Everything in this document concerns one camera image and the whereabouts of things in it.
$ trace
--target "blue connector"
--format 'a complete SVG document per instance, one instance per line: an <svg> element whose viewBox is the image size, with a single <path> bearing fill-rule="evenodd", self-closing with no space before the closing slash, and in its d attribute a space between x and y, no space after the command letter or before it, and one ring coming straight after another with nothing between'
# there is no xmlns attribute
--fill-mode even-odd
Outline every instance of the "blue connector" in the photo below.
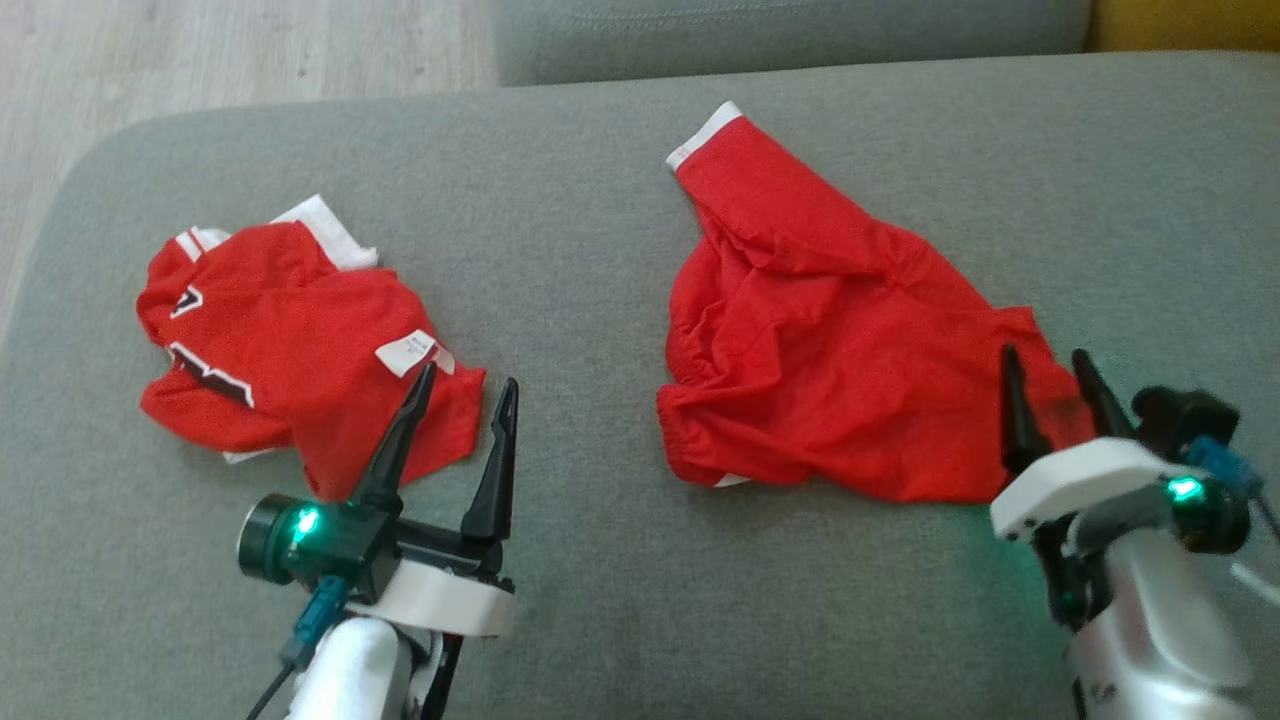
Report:
<svg viewBox="0 0 1280 720"><path fill-rule="evenodd" d="M1271 534L1280 541L1280 518L1276 518L1275 510L1262 496L1265 480L1243 455L1208 436L1199 436L1187 448L1183 462L1208 470L1226 486L1228 492L1252 500Z"/></svg>
<svg viewBox="0 0 1280 720"><path fill-rule="evenodd" d="M280 648L280 661L298 671L306 670L320 638L342 619L349 593L347 580L334 575L321 578L306 610L293 625L293 637Z"/></svg>

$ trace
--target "white label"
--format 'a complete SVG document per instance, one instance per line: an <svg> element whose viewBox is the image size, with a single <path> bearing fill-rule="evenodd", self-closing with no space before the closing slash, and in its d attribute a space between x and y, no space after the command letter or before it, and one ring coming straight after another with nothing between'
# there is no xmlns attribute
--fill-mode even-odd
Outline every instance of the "white label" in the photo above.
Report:
<svg viewBox="0 0 1280 720"><path fill-rule="evenodd" d="M403 378L404 373L424 359L435 360L435 365L449 375L454 369L453 355L422 331L413 331L399 340L393 340L375 350L374 355L387 365L388 370L396 373L397 378Z"/></svg>
<svg viewBox="0 0 1280 720"><path fill-rule="evenodd" d="M731 473L724 474L719 480L717 480L714 487L718 488L731 488L733 486L740 486L742 483L751 482L751 478L744 478L742 475L733 475Z"/></svg>

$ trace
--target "gray fabric surface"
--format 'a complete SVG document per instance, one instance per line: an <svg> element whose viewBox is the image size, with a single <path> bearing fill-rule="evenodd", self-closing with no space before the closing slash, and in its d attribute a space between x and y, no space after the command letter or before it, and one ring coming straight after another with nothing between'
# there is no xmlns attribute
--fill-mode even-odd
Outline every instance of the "gray fabric surface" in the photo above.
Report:
<svg viewBox="0 0 1280 720"><path fill-rule="evenodd" d="M544 85L1078 53L1089 0L497 0L498 79Z"/></svg>
<svg viewBox="0 0 1280 720"><path fill-rule="evenodd" d="M1280 58L868 65L146 123L95 149L36 247L0 356L0 717L239 717L303 603L239 577L289 454L227 466L137 409L165 368L132 313L192 223L323 192L466 363L521 380L516 632L471 643L453 719L1073 716L1027 548L982 507L813 482L689 487L654 391L698 240L667 152L724 99L996 304L1033 304L1116 391L1203 386L1280 468ZM415 484L456 521L470 462ZM1262 543L1245 557L1280 579ZM1280 717L1280 610L1204 562Z"/></svg>

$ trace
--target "robotic arm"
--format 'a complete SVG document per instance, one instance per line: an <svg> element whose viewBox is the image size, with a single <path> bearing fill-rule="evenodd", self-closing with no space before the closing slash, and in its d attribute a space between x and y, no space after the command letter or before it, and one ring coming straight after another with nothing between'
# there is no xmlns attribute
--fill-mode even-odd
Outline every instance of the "robotic arm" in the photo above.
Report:
<svg viewBox="0 0 1280 720"><path fill-rule="evenodd" d="M1101 436L1053 452L1004 355L1004 464L1014 478L991 505L996 536L1025 542L1044 575L1082 720L1245 720L1252 669L1192 565L1233 553L1249 533L1256 478L1228 450L1239 415L1204 392L1146 388L1134 429L1083 350L1080 392ZM1213 468L1217 477L1204 468Z"/></svg>
<svg viewBox="0 0 1280 720"><path fill-rule="evenodd" d="M1231 553L1249 533L1261 482L1228 448L1236 411L1203 393L1146 388L1134 429L1088 354L1073 365L1098 438L1053 451L1006 347L997 537L1030 546L1050 616L1071 633L1082 720L1248 720L1252 669L1190 553ZM246 518L241 570L312 593L283 669L250 720L294 671L296 720L436 720L465 637L506 633L515 587L499 577L511 534L518 387L508 379L494 445L458 530L401 518L399 478L435 365L415 380L351 501L271 495ZM1263 518L1274 518L1265 503ZM1280 530L1272 523L1272 532ZM416 642L399 628L429 632Z"/></svg>
<svg viewBox="0 0 1280 720"><path fill-rule="evenodd" d="M250 712L257 717L294 671L296 720L436 720L466 637L509 630L515 585L499 577L511 537L518 386L508 379L494 443L461 528L401 516L399 479L435 379L429 364L343 503L270 495L244 519L241 571L312 593L280 651L283 669ZM419 643L401 629L428 630Z"/></svg>

